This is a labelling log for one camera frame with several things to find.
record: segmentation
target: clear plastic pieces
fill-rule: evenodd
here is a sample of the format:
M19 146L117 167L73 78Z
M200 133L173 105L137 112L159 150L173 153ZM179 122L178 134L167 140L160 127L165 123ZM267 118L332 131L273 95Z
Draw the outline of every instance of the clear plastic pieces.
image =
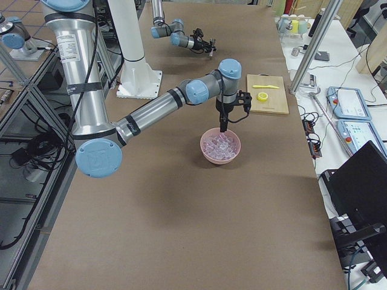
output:
M236 156L237 143L225 133L211 135L203 141L203 152L215 160L229 160Z

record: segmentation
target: white table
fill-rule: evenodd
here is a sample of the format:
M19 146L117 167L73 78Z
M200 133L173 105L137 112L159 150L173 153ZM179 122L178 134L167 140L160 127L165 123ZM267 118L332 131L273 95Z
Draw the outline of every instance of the white table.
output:
M294 39L291 37L282 38L282 50L284 52L287 68L289 70L297 69L303 56L301 53L297 57L292 56L292 49L294 47L298 47L299 45L309 44L310 40L311 38L307 36L307 33L304 34L303 39ZM310 68L314 68L315 66L340 65L341 63L347 62L358 55L356 48L350 41L339 21L332 22L324 40L319 47L319 50L329 52L330 61L322 62L314 60L312 61ZM317 77L317 84L321 88L321 93L319 94L318 99L324 106L326 106L327 103L326 91L330 86L359 88L366 100L373 99L371 95L371 89L376 86L376 82L370 74L359 74L357 72L356 64L359 60L360 56L357 56L354 61L343 64L337 68L326 67L309 70L311 74L314 74ZM373 105L387 103L385 96L378 87L373 89L372 93L376 98L376 102L372 103ZM318 112L320 115L322 115L322 111L319 109L318 105L305 93L305 89L301 88L296 94L296 98L298 100L298 104L303 106L306 112ZM387 126L385 126L385 120L387 118L387 107L370 107L369 110L372 115L372 122L374 123L380 137L383 140L387 140ZM332 116L332 110L328 108L327 111L329 115ZM320 174L326 169L339 168L348 159L348 155L342 148L337 135L333 131L333 128L330 125L327 127L327 124L327 118L322 116L319 118L314 127L315 132L320 136L321 139L324 138L325 130L327 129L327 135L321 149L322 158L318 158L316 160L317 176L320 176ZM331 199L322 180L320 180L320 188L324 198L328 217L333 218L334 216L337 216L337 213L333 208ZM358 266L351 271L352 288L358 285L365 278L365 276L360 272L360 269L364 265L365 263L358 264ZM387 279L382 278L382 280L377 284L366 283L362 286L361 289L387 289Z

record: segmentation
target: yellow ring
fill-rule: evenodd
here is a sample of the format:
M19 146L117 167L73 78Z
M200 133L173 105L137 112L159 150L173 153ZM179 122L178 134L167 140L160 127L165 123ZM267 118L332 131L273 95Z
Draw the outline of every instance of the yellow ring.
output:
M261 102L266 102L268 99L268 94L266 92L260 92L256 99Z

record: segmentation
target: black bottle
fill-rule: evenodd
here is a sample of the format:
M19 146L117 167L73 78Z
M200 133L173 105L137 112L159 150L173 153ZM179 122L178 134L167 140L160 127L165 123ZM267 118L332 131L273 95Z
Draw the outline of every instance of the black bottle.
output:
M320 19L321 19L322 15L324 14L324 11L325 11L325 8L321 8L320 13L317 14L317 16L313 22L313 25L310 28L310 31L308 33L309 37L313 37L314 31L316 31L317 25L319 25Z

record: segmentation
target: yellow knife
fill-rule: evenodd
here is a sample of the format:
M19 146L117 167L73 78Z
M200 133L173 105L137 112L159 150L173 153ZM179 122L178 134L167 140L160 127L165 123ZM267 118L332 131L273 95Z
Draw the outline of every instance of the yellow knife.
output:
M273 85L267 85L267 86L263 86L263 85L253 85L253 88L254 88L254 89L279 89L278 86L273 86Z

